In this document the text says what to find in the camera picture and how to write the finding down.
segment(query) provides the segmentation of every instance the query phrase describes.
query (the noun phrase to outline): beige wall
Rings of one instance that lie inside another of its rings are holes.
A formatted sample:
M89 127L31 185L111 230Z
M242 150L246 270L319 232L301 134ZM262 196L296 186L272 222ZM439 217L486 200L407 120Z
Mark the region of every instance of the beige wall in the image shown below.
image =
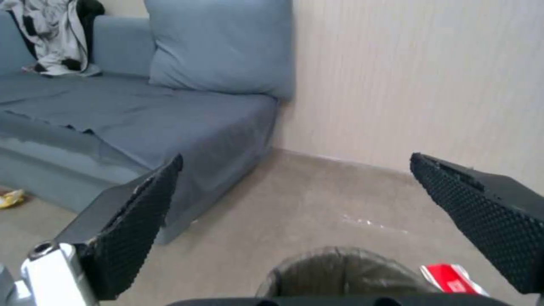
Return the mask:
M141 0L108 0L146 15ZM408 171L413 151L544 193L542 0L295 0L276 146Z

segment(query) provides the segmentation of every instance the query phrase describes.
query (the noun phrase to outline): blanket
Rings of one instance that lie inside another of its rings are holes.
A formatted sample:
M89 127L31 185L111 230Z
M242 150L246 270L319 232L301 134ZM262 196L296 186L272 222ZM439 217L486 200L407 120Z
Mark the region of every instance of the blanket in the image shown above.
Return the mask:
M91 40L86 37L89 30L84 28L84 25L92 27L94 16L104 13L96 0L4 0L0 9L11 13L37 59L30 70L47 76L88 76L100 72L89 63ZM78 16L82 11L85 11L83 23Z

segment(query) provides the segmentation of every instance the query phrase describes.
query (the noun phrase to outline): floor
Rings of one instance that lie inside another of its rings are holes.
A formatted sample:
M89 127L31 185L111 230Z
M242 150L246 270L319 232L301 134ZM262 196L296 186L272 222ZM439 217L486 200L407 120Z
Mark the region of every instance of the floor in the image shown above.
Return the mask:
M38 199L0 211L0 261L17 271L33 244L73 217ZM170 245L155 246L132 288L104 305L251 296L282 259L327 245L373 250L415 271L461 264L497 299L536 301L518 294L409 174L275 151Z

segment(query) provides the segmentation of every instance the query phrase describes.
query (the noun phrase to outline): red packaging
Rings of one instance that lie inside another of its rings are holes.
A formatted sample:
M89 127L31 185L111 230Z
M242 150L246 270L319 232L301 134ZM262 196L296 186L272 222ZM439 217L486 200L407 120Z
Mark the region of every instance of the red packaging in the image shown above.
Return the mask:
M437 264L421 266L425 279L447 293L468 293L489 296L485 290L471 281L467 271L460 265Z

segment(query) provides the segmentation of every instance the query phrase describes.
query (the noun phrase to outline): trash can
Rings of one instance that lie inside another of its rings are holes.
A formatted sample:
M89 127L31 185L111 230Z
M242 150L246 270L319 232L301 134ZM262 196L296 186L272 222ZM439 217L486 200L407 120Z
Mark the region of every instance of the trash can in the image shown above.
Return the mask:
M438 292L394 260L360 248L326 247L286 259L257 290L257 297L398 295Z

